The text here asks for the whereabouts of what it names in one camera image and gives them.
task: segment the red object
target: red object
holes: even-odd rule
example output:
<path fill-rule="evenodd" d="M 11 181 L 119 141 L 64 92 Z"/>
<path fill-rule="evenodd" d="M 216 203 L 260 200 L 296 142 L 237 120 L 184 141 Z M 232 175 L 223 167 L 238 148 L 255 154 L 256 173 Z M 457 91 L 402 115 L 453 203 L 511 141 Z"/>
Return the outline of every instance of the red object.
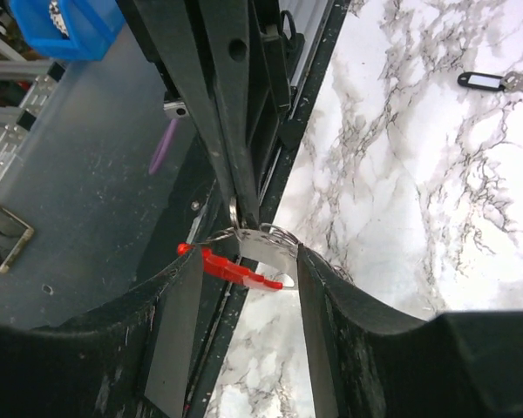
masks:
<path fill-rule="evenodd" d="M 179 244 L 177 253 L 184 255 L 194 246 L 190 244 Z M 254 273 L 247 267 L 239 266 L 224 257 L 213 254 L 209 248 L 201 248 L 203 256 L 203 271 L 220 279 L 231 281 L 238 285 L 248 286 L 263 290 L 281 290 L 280 281 L 272 281 L 261 274 Z"/>

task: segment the blue bin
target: blue bin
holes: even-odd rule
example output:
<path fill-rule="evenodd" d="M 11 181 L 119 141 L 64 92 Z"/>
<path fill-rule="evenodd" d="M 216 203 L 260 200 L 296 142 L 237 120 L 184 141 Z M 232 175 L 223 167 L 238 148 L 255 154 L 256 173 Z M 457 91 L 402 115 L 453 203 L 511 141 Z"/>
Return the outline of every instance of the blue bin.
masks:
<path fill-rule="evenodd" d="M 49 15 L 50 0 L 10 0 L 25 41 L 41 55 L 65 60 L 100 60 L 124 25 L 116 0 L 58 0 L 68 39 Z"/>

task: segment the key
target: key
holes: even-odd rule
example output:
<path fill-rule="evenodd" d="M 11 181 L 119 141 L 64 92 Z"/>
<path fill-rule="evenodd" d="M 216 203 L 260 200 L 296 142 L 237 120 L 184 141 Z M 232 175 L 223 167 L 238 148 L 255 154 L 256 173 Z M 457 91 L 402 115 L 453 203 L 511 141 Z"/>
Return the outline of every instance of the key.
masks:
<path fill-rule="evenodd" d="M 523 91 L 523 73 L 511 71 L 502 78 L 501 83 L 507 91 Z"/>

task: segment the key tag label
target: key tag label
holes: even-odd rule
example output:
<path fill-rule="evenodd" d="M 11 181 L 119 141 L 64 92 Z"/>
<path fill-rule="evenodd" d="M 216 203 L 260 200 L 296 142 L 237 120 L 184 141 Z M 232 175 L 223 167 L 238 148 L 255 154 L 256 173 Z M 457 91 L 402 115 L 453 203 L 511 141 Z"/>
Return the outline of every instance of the key tag label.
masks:
<path fill-rule="evenodd" d="M 502 84 L 503 77 L 481 72 L 464 72 L 457 78 L 457 83 L 468 89 L 485 91 L 503 91 L 506 89 Z"/>

